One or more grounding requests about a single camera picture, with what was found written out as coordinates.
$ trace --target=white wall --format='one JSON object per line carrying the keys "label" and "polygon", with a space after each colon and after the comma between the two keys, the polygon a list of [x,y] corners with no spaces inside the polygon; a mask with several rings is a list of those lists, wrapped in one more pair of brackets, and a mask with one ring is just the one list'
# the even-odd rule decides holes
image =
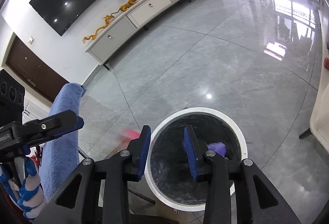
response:
{"label": "white wall", "polygon": [[9,27],[4,18],[0,15],[0,65],[4,58],[6,48],[12,35],[13,30]]}
{"label": "white wall", "polygon": [[[104,24],[102,17],[128,0],[97,0],[59,36],[32,8],[30,0],[7,0],[2,16],[14,33],[47,65],[70,82],[82,84],[98,65],[82,39]],[[34,38],[32,45],[27,43]]]}

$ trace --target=trash can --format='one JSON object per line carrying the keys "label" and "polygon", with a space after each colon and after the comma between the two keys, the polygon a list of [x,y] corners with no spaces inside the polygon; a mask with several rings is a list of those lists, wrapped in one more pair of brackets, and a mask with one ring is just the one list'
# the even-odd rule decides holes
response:
{"label": "trash can", "polygon": [[[184,128],[191,125],[198,139],[207,144],[222,142],[226,158],[248,157],[243,134],[227,115],[210,108],[188,108],[165,119],[154,130],[146,162],[145,178],[154,195],[164,204],[182,211],[202,211],[208,182],[195,182],[183,148]],[[230,193],[234,194],[233,181]]]}

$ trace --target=purple glove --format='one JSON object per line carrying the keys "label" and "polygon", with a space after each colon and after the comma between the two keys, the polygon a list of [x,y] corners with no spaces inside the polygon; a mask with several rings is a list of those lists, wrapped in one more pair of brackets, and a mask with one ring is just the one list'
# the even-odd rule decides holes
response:
{"label": "purple glove", "polygon": [[220,154],[221,156],[225,157],[226,155],[226,146],[222,142],[211,143],[208,144],[208,150],[213,150],[214,152]]}

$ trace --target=metal rod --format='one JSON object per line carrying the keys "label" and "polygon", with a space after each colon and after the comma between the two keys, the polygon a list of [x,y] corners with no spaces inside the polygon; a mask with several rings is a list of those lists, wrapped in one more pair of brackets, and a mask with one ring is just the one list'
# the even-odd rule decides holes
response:
{"label": "metal rod", "polygon": [[145,200],[145,201],[147,201],[147,202],[149,202],[149,203],[155,205],[155,201],[152,200],[151,198],[148,198],[148,197],[146,197],[145,195],[142,195],[142,194],[139,193],[139,192],[135,192],[135,191],[133,191],[133,190],[131,190],[131,189],[129,189],[129,188],[128,188],[128,191],[131,192],[132,194],[138,196],[139,198],[141,198],[141,199],[143,199],[143,200]]}
{"label": "metal rod", "polygon": [[[81,154],[83,158],[89,158],[89,156],[80,147],[78,147],[78,151],[79,151],[79,154]],[[152,200],[151,198],[148,198],[145,195],[142,195],[139,192],[135,192],[135,191],[133,191],[133,190],[131,190],[129,188],[128,188],[128,191],[131,192],[132,194],[138,196],[139,198],[141,198],[141,199],[143,199],[143,200],[145,200],[145,201],[147,201],[147,202],[155,205],[155,201]]]}
{"label": "metal rod", "polygon": [[89,158],[89,156],[80,147],[78,147],[78,151],[82,155],[83,158]]}

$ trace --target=brown door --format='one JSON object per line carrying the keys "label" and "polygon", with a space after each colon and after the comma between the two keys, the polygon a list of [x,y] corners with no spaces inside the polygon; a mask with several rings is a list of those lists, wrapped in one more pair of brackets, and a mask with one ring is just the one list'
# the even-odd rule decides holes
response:
{"label": "brown door", "polygon": [[35,55],[17,36],[10,49],[6,64],[27,84],[53,102],[68,83]]}

